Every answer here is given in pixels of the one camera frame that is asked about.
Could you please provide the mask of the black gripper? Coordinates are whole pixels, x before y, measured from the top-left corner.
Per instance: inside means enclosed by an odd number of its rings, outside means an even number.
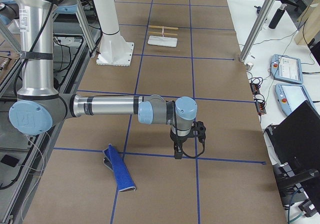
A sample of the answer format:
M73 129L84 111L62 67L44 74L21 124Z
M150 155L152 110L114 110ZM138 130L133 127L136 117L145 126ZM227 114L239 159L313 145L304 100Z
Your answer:
M186 142L191 136L188 134L186 136L178 136L172 130L170 131L170 138L173 141L174 158L180 160L183 155L188 156L183 150L183 143Z

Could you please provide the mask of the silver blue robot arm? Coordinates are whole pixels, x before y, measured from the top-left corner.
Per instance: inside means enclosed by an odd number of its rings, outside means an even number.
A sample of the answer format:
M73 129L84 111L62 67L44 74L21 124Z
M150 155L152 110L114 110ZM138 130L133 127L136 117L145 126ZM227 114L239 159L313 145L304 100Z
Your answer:
M53 12L76 6L77 0L14 0L18 5L22 87L8 118L25 135L36 136L56 124L82 115L137 115L142 124L170 125L174 157L181 159L189 138L205 141L205 127L196 121L197 103L183 96L165 101L151 96L81 96L54 88Z

